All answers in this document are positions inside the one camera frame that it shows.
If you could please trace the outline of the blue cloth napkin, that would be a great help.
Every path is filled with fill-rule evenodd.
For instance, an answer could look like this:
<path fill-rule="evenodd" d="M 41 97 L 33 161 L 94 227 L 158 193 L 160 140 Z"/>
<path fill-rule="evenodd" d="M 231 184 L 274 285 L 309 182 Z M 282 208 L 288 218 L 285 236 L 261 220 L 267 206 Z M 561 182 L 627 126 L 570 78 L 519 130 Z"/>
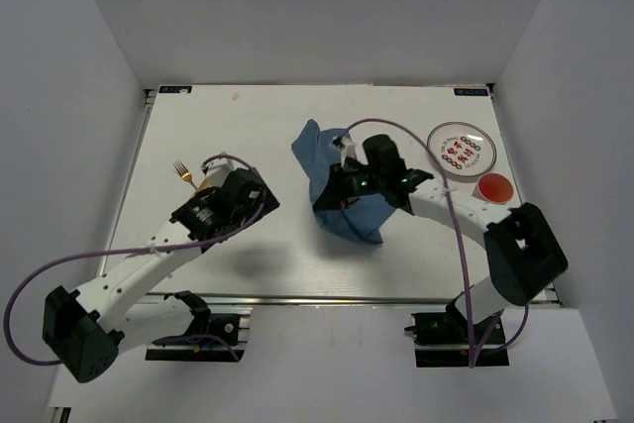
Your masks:
<path fill-rule="evenodd" d="M 309 119 L 291 150 L 309 180 L 309 200 L 314 205 L 328 182 L 330 166 L 340 162 L 340 153 L 332 141 L 345 132 L 342 128 L 322 130 Z M 395 209 L 380 195 L 362 197 L 351 208 L 339 211 L 319 211 L 313 216 L 319 227 L 342 239 L 358 244 L 381 245 L 380 227 Z"/>

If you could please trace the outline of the white patterned plate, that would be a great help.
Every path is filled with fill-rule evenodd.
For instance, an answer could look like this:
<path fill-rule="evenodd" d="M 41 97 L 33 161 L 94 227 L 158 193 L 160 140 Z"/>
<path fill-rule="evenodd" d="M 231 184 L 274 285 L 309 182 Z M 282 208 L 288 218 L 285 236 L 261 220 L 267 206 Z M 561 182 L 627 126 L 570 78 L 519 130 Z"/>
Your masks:
<path fill-rule="evenodd" d="M 440 161 L 442 169 L 454 177 L 478 178 L 492 170 L 497 148 L 491 136 L 465 122 L 446 122 L 435 127 L 427 147 Z"/>

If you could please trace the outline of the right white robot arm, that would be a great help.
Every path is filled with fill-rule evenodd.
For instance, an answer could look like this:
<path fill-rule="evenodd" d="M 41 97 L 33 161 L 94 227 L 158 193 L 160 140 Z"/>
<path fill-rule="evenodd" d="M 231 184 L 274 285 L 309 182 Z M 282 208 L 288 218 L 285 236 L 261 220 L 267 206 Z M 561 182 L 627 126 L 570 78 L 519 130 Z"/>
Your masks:
<path fill-rule="evenodd" d="M 433 174 L 411 168 L 388 135 L 356 145 L 335 130 L 317 135 L 297 157 L 309 178 L 309 200 L 318 225 L 358 244 L 382 244 L 381 226 L 395 212 L 429 219 L 469 237 L 486 253 L 488 276 L 466 287 L 444 314 L 422 315 L 408 327 L 422 346 L 465 343 L 484 347 L 501 313 L 529 302 L 568 267 L 542 211 L 524 203 L 507 208 L 450 189 Z"/>

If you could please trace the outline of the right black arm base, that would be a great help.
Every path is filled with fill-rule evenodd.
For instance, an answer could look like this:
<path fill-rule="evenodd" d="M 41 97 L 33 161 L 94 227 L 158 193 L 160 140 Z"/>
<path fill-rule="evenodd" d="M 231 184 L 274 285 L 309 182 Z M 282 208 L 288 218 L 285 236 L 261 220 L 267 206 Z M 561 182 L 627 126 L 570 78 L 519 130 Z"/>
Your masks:
<path fill-rule="evenodd" d="M 425 311 L 412 313 L 410 319 L 410 325 L 404 328 L 404 334 L 413 341 L 416 367 L 452 369 L 469 366 L 468 330 L 466 323 L 461 321 L 461 314 L 453 315 L 447 310 Z M 497 349 L 506 343 L 499 316 L 493 315 L 475 324 L 474 334 L 474 347 L 486 337 L 475 360 L 476 367 L 509 366 L 507 351 Z"/>

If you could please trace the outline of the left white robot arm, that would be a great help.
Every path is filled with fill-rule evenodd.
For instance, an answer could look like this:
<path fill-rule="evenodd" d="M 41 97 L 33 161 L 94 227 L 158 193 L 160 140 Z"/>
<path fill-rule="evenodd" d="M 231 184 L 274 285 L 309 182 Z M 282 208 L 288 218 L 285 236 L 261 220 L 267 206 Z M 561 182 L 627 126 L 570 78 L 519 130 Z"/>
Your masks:
<path fill-rule="evenodd" d="M 136 347 L 211 339 L 211 311 L 193 292 L 170 293 L 158 304 L 144 305 L 141 298 L 278 206 L 257 173 L 230 171 L 221 185 L 196 193 L 177 208 L 151 238 L 147 254 L 127 252 L 105 275 L 72 291 L 62 286 L 51 291 L 44 308 L 45 343 L 77 382 L 86 383 Z"/>

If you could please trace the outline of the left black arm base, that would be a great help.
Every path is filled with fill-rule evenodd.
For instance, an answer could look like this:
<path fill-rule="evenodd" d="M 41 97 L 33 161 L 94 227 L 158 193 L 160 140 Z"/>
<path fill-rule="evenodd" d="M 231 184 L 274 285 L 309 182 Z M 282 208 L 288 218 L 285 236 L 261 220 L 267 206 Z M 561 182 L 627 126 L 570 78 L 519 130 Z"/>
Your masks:
<path fill-rule="evenodd" d="M 248 311 L 218 312 L 190 291 L 169 294 L 182 302 L 192 315 L 183 334 L 161 338 L 148 345 L 149 362 L 238 363 L 249 341 Z"/>

